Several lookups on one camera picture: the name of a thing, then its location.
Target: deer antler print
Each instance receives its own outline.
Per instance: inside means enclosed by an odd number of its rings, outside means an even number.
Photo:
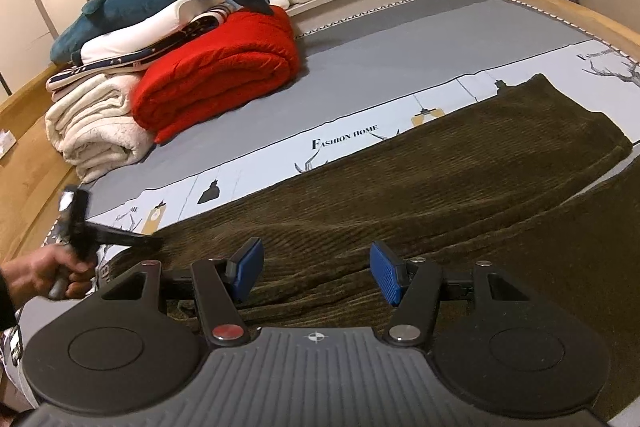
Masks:
[[[318,153],[320,152],[320,150],[318,149],[316,151],[316,154],[314,154],[313,156],[311,156],[311,158],[309,158],[306,163],[305,163],[305,169],[301,169],[300,167],[298,167],[297,163],[294,163],[294,165],[296,166],[296,171],[298,171],[300,174],[302,174],[303,172],[309,172],[311,169],[313,169],[313,166],[311,165],[311,162],[313,160],[316,159],[316,156],[318,156]],[[327,160],[326,162],[324,162],[323,165],[327,165],[327,163],[329,163],[329,160]]]
[[[378,138],[379,140],[382,140],[382,141],[389,139],[388,136],[380,136],[380,134],[376,134],[376,133],[371,132],[371,131],[369,131],[369,134],[371,136],[375,136],[376,138]],[[398,132],[396,133],[396,136],[398,136],[399,134],[400,134],[400,130],[398,129]]]
[[[629,71],[629,76],[626,76],[622,73],[614,73],[613,71],[610,71],[607,69],[599,70],[593,65],[592,60],[590,61],[590,65],[591,65],[591,70],[583,70],[583,71],[585,71],[586,73],[595,74],[596,76],[615,76],[620,80],[622,80],[623,82],[632,82],[633,84],[636,84],[636,86],[640,87],[640,71],[638,71],[637,62],[633,62],[628,59],[625,61],[625,66]]]

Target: folded striped blanket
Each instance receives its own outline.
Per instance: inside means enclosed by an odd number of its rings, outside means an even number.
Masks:
[[[144,71],[167,53],[178,49],[183,44],[220,26],[234,9],[235,8],[228,3],[216,5],[206,12],[195,16],[184,28],[165,36],[146,48],[118,57],[103,58],[89,64],[60,71],[60,73],[53,75],[47,80],[46,88],[49,92],[53,93],[51,97],[52,100],[57,102],[60,98],[68,94],[73,87],[78,87],[82,81],[97,73],[114,74]]]
[[[183,29],[198,15],[226,0],[177,0],[155,15],[86,42],[74,64],[82,66],[147,48]]]

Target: blue shark plush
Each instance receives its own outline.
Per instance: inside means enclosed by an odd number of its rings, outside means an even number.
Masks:
[[[80,48],[100,35],[127,28],[158,13],[177,0],[90,0],[76,21],[51,47],[49,58],[55,64],[72,59],[79,63]],[[265,0],[232,0],[260,13],[272,14]]]

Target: logo on device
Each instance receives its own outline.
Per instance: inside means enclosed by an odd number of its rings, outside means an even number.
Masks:
[[[321,341],[324,341],[326,338],[326,335],[320,333],[319,331],[314,331],[313,333],[310,333],[309,335],[306,336],[311,342],[313,343],[318,343]]]

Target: white fleece blanket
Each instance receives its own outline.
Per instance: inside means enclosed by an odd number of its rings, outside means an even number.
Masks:
[[[98,73],[47,111],[47,139],[76,166],[84,183],[142,160],[153,136],[130,114],[130,92],[142,74]]]
[[[129,114],[129,93],[141,77],[141,73],[95,74],[49,108],[45,115],[47,139],[62,151],[68,130],[76,124]]]
[[[153,136],[132,116],[114,116],[70,127],[62,155],[76,166],[78,178],[89,183],[113,169],[139,162],[153,143]]]

